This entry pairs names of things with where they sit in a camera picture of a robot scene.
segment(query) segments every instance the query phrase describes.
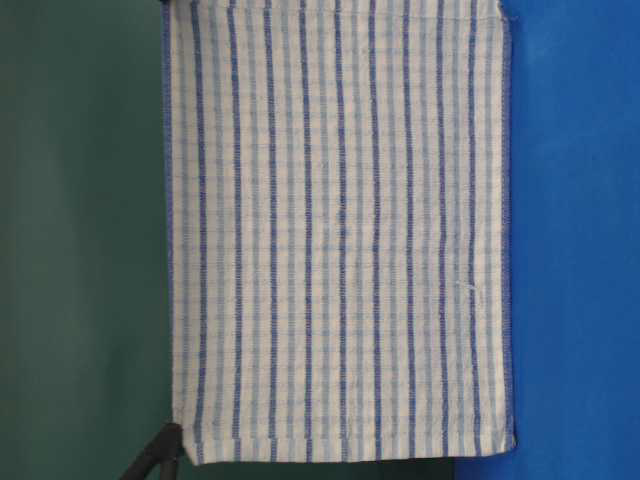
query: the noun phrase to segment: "dish towel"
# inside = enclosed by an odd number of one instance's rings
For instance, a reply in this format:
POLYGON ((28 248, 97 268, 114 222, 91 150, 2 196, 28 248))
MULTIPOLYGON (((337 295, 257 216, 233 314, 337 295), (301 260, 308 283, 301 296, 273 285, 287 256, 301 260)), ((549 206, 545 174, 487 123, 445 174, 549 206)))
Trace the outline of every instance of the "dish towel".
POLYGON ((195 464, 514 445, 496 0, 169 0, 173 417, 195 464))

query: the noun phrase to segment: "blue surface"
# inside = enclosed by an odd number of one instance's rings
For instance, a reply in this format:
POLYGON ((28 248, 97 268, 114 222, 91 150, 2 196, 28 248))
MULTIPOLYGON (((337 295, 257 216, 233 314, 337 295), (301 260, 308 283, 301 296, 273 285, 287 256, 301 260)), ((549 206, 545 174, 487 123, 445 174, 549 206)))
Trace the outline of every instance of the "blue surface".
POLYGON ((638 478, 640 2, 504 7, 518 445, 456 479, 638 478))

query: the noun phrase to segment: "black clip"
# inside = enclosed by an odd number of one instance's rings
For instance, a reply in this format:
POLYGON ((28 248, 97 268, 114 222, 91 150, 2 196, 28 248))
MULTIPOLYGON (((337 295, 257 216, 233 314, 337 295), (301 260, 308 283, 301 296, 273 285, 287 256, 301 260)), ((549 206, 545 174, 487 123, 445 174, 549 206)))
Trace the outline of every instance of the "black clip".
POLYGON ((182 427, 177 423, 167 423, 144 447, 142 453, 127 468, 120 480, 142 480, 158 463, 160 464, 160 480, 176 480, 178 458, 183 453, 182 427))

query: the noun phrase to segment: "green background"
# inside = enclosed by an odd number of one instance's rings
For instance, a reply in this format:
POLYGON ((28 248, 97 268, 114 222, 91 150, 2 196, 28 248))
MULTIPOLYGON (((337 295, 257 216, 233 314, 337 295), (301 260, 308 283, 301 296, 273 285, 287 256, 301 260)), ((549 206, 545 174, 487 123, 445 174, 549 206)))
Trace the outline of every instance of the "green background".
MULTIPOLYGON (((170 414, 160 4, 0 5, 0 477, 117 478, 170 414)), ((452 465, 183 459, 179 478, 255 475, 451 478, 452 465)))

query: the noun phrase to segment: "dark blue stripe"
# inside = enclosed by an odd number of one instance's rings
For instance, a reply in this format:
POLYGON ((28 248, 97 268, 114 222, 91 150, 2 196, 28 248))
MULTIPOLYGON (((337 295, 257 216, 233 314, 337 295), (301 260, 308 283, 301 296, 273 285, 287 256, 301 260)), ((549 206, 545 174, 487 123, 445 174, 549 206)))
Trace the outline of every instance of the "dark blue stripe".
POLYGON ((510 100, 511 100, 511 29, 508 18, 501 12, 502 33, 502 361, 505 391, 505 448, 511 448, 513 438, 513 384, 511 365, 511 270, 509 260, 510 231, 510 100))
POLYGON ((416 455, 416 360, 413 339, 413 136, 409 86, 409 0, 402 17, 402 72, 404 76, 404 130, 407 145, 407 344, 409 353, 409 457, 416 455))
POLYGON ((162 4, 162 114, 164 123, 164 178, 167 208, 167 263, 169 273, 169 321, 173 333, 173 131, 171 129, 171 16, 162 4))
POLYGON ((445 155, 444 155, 444 99, 442 84, 443 70, 443 27, 444 0, 438 0, 438 21, 436 27, 436 89, 438 95, 438 153, 440 176, 440 249, 438 252, 440 293, 438 316, 440 321, 440 363, 442 370, 442 456, 449 453, 449 387, 447 373, 447 335, 445 318, 445 248, 447 245, 447 211, 445 207, 445 155))
POLYGON ((478 385, 478 351, 476 346, 476 291, 475 291, 475 241, 476 241, 476 124, 475 124, 475 54, 476 15, 478 5, 471 0, 469 27, 469 322, 471 332, 471 375, 473 378, 473 444, 480 455, 480 387, 478 385))
POLYGON ((304 435, 307 440, 307 461, 313 459, 311 439, 311 242, 312 242, 312 204, 311 204, 311 122, 309 114, 309 67, 307 65, 307 33, 305 1, 300 1, 300 63, 302 67, 302 106, 304 109, 304 216, 305 216, 305 397, 304 397, 304 435))
POLYGON ((264 45, 267 62, 267 106, 269 110, 269 193, 271 202, 271 374, 269 388, 269 438, 271 461, 277 459, 276 448, 276 383, 278 374, 278 226, 276 183, 276 112, 273 94, 273 54, 271 45, 271 2, 265 1, 264 45))
POLYGON ((193 29, 193 54, 196 75, 196 116, 198 122, 198 186, 200 189, 200 351, 198 352, 198 393, 194 420, 197 463, 203 463, 202 413, 207 379, 207 172, 205 162, 204 108, 202 88, 202 45, 198 3, 191 4, 191 26, 193 29))
POLYGON ((347 461, 347 147, 344 137, 344 90, 342 87, 342 33, 340 0, 335 5, 336 95, 338 97, 338 142, 340 153, 340 438, 342 461, 347 461))
POLYGON ((233 20, 234 2, 227 8, 231 56, 231 90, 233 105, 233 176, 235 189, 235 270, 236 270, 236 351, 231 437, 235 439, 234 456, 240 460, 240 393, 242 388, 242 170, 240 163, 240 95, 238 79, 238 46, 233 20))
POLYGON ((382 456, 380 398, 380 142, 376 89, 376 0, 369 5, 369 83, 371 87, 371 136, 373 143, 373 369, 375 396, 376 460, 382 456))

